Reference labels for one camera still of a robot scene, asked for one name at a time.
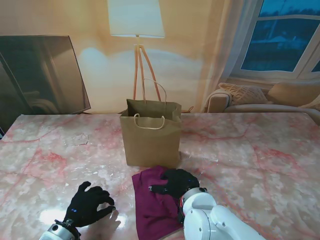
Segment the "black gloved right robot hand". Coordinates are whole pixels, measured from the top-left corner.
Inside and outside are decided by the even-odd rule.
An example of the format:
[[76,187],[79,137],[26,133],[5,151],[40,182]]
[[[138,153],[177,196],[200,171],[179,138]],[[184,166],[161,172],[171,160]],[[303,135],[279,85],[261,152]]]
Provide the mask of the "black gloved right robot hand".
[[160,195],[170,195],[175,199],[181,198],[188,190],[199,188],[198,179],[184,169],[168,169],[160,177],[167,180],[165,184],[151,185],[149,191]]

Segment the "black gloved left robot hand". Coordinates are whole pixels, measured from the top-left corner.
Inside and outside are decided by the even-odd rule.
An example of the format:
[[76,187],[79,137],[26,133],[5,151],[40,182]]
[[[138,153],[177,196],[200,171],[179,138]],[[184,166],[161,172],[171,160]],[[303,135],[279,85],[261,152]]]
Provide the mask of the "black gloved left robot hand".
[[70,220],[72,227],[81,228],[99,221],[115,209],[115,202],[108,191],[100,186],[91,187],[91,183],[85,181],[71,199],[63,222]]

